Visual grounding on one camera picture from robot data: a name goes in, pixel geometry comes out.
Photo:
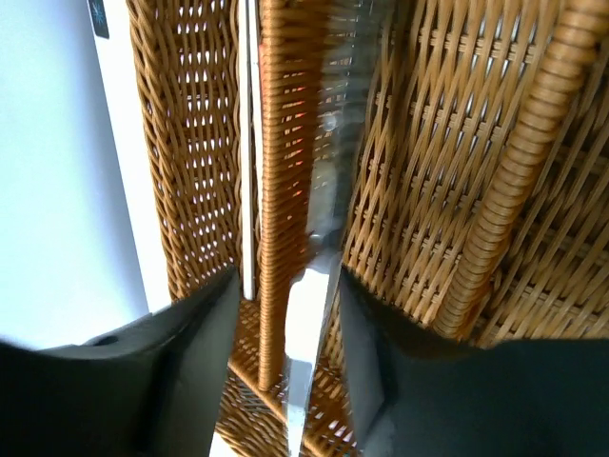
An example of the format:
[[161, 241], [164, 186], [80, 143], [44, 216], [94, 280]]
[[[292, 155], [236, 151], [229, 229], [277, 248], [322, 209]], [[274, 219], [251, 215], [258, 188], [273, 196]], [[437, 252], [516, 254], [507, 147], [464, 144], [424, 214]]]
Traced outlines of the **white chopstick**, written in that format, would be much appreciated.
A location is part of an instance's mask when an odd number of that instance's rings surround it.
[[240, 159], [242, 172], [242, 254], [243, 293], [247, 300], [256, 298], [255, 265], [255, 210], [262, 207], [262, 199], [254, 190], [262, 184], [263, 135], [260, 101], [258, 56], [259, 18], [256, 1], [238, 3], [239, 20], [239, 121]]

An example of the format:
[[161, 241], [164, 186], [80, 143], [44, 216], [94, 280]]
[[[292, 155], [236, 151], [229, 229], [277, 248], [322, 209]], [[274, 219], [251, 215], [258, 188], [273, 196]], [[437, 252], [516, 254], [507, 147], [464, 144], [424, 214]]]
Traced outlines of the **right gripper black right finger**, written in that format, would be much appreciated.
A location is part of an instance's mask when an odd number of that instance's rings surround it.
[[340, 321], [351, 420], [364, 456], [604, 456], [608, 344], [444, 339], [348, 271]]

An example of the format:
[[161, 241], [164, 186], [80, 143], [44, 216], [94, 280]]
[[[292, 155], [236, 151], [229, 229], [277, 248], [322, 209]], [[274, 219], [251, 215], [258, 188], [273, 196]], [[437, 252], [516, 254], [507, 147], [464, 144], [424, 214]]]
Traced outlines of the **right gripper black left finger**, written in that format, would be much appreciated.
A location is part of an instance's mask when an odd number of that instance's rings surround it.
[[235, 268], [80, 346], [1, 347], [5, 456], [206, 456], [240, 304]]

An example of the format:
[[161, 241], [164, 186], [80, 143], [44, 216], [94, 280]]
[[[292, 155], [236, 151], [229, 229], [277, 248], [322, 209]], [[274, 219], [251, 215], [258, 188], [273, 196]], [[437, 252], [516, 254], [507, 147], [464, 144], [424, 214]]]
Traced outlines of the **teal handled knife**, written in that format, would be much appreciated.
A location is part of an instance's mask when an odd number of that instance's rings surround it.
[[341, 274], [344, 233], [378, 41], [394, 4], [349, 1], [331, 15], [317, 95], [305, 234], [309, 260], [290, 285], [285, 317], [287, 452], [301, 453], [315, 368]]

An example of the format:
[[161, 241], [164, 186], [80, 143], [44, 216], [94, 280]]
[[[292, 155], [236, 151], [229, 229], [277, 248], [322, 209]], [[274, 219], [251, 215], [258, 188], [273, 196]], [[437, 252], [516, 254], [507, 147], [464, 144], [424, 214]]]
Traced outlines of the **orange chopstick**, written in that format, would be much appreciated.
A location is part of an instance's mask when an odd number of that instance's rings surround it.
[[262, 42], [259, 43], [258, 45], [258, 50], [257, 50], [257, 56], [258, 56], [258, 76], [259, 76], [259, 89], [260, 89], [260, 101], [261, 101], [261, 105], [263, 104], [263, 100], [264, 100], [264, 44]]

